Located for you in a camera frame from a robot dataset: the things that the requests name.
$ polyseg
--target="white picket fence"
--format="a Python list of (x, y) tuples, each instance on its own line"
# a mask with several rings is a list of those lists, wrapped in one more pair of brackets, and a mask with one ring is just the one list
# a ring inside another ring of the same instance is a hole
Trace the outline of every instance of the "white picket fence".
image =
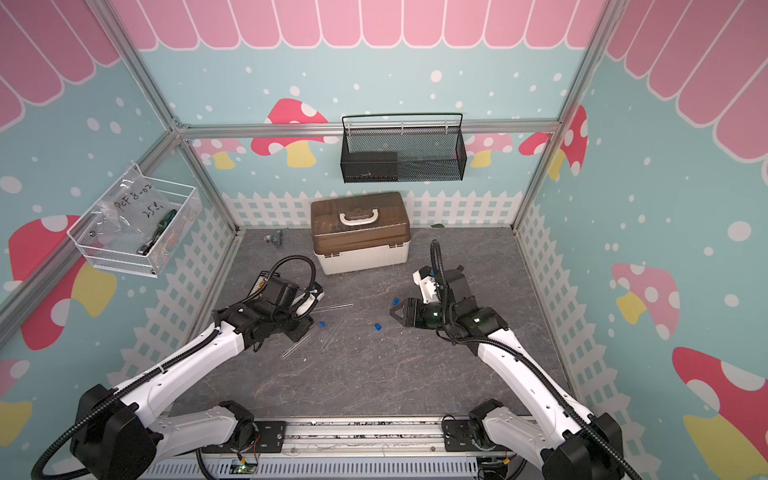
[[(293, 197), (287, 192), (283, 197), (271, 193), (261, 197), (254, 193), (251, 198), (238, 194), (232, 198), (222, 195), (240, 225), (248, 227), (305, 227), (310, 226), (310, 204), (325, 197), (315, 193), (308, 197), (302, 192)], [(328, 198), (338, 198), (336, 192), (331, 192)], [(494, 197), (491, 192), (478, 196), (471, 192), (463, 197), (461, 192), (448, 196), (445, 192), (432, 196), (429, 192), (417, 197), (409, 192), (403, 198), (411, 225), (414, 227), (430, 227), (442, 223), (447, 227), (505, 227), (512, 223), (523, 199), (523, 193), (517, 192), (513, 197), (502, 192)]]
[(555, 240), (549, 240), (545, 216), (533, 204), (525, 215), (518, 234), (523, 254), (533, 274), (534, 285), (543, 300), (554, 340), (564, 353), (564, 361), (578, 382), (574, 387), (596, 414), (610, 413), (620, 424), (624, 436), (624, 454), (639, 473), (657, 480), (661, 461), (645, 452), (641, 437), (645, 428), (632, 422), (627, 411), (630, 397), (619, 393), (614, 380), (617, 371), (605, 365), (605, 345), (594, 340), (594, 323), (584, 318), (587, 306), (576, 299), (577, 286), (568, 282), (570, 270), (563, 270), (563, 256), (555, 253)]

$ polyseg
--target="yellow mushroom stem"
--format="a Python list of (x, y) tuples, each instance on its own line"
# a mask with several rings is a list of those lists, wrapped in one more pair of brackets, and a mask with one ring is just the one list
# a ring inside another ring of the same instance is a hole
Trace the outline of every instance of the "yellow mushroom stem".
[(310, 143), (306, 140), (295, 141), (286, 147), (288, 166), (293, 168), (312, 167), (317, 159), (310, 151)]

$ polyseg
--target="gray stone floor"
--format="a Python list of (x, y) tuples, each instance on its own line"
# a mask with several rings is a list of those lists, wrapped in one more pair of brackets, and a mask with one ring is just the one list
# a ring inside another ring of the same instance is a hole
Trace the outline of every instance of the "gray stone floor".
[[(261, 270), (300, 253), (315, 259), (309, 230), (283, 230), (283, 245), (264, 243), (272, 230), (247, 230), (229, 272), (219, 307), (242, 299)], [(493, 307), (525, 348), (561, 386), (570, 390), (539, 309), (515, 239), (508, 228), (415, 228), (407, 263), (326, 276), (318, 307), (353, 307), (313, 314), (321, 329), (286, 359), (292, 345), (272, 336), (262, 349), (242, 352), (187, 390), (173, 415), (209, 409), (234, 400), (256, 417), (312, 415), (466, 415), (488, 398), (513, 412), (525, 407), (495, 372), (465, 346), (451, 346), (433, 331), (405, 329), (389, 316), (394, 298), (420, 297), (412, 273), (429, 263), (429, 242), (437, 238), (446, 269), (461, 264), (479, 306)], [(309, 268), (289, 262), (280, 274), (299, 285)], [(342, 323), (330, 340), (332, 328)], [(382, 326), (381, 331), (374, 324)]]

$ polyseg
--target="white spots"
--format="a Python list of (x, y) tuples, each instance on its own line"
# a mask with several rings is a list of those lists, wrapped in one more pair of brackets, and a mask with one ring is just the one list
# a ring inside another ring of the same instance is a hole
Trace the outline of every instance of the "white spots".
[(725, 304), (728, 306), (739, 306), (739, 297), (732, 293), (728, 293), (725, 296)]
[(645, 299), (651, 303), (656, 303), (656, 300), (659, 299), (658, 290), (656, 290), (652, 286), (649, 286), (647, 289), (645, 289)]
[(67, 317), (69, 316), (69, 302), (71, 299), (65, 298), (59, 300), (51, 308), (51, 321), (58, 326), (64, 326), (67, 324)]
[(301, 104), (301, 113), (305, 114), (307, 117), (314, 117), (317, 115), (317, 110), (310, 107), (309, 105), (302, 103)]
[(656, 325), (656, 333), (659, 334), (659, 338), (661, 338), (662, 340), (670, 339), (670, 330), (667, 328), (666, 325), (661, 325), (661, 324)]
[(717, 394), (712, 387), (699, 379), (690, 380), (686, 385), (691, 392), (695, 393), (704, 403), (712, 407), (712, 410), (715, 412), (720, 411), (720, 399), (717, 398)]
[(743, 242), (752, 234), (752, 227), (742, 220), (733, 222), (728, 227), (728, 237), (734, 242)]
[(22, 191), (22, 183), (16, 177), (0, 178), (0, 188), (10, 194), (17, 194)]
[(272, 142), (269, 147), (267, 147), (267, 150), (270, 151), (270, 154), (276, 154), (277, 152), (281, 151), (283, 149), (283, 145), (278, 144), (277, 142)]
[(5, 283), (3, 283), (2, 287), (6, 292), (12, 292), (18, 288), (19, 285), (22, 284), (21, 280), (9, 280)]
[(67, 228), (67, 216), (66, 215), (54, 215), (53, 217), (44, 217), (40, 221), (46, 230), (51, 232), (61, 232)]
[(763, 377), (757, 376), (754, 373), (745, 372), (730, 363), (720, 362), (720, 368), (731, 383), (747, 392), (756, 392), (757, 390), (762, 389), (766, 382)]

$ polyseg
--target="white wire basket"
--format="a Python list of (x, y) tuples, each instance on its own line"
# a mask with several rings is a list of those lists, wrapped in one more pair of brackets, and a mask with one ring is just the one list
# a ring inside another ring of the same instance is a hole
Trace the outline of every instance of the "white wire basket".
[(132, 170), (141, 174), (138, 165), (131, 165), (131, 168), (126, 170), (104, 192), (104, 195), (96, 200), (91, 208), (67, 230), (67, 235), (94, 268), (157, 278), (174, 256), (176, 249), (181, 245), (181, 241), (189, 232), (203, 206), (196, 187), (178, 184), (162, 178), (144, 177), (152, 182), (154, 188), (165, 195), (174, 205), (177, 210), (176, 216), (146, 255), (137, 253), (146, 241), (144, 235), (125, 225), (121, 226), (120, 232), (108, 245), (103, 245), (94, 236), (94, 232), (99, 228), (99, 225), (103, 224), (105, 217), (104, 212), (98, 211), (97, 205), (104, 198), (114, 197), (114, 192), (119, 188), (122, 178)]

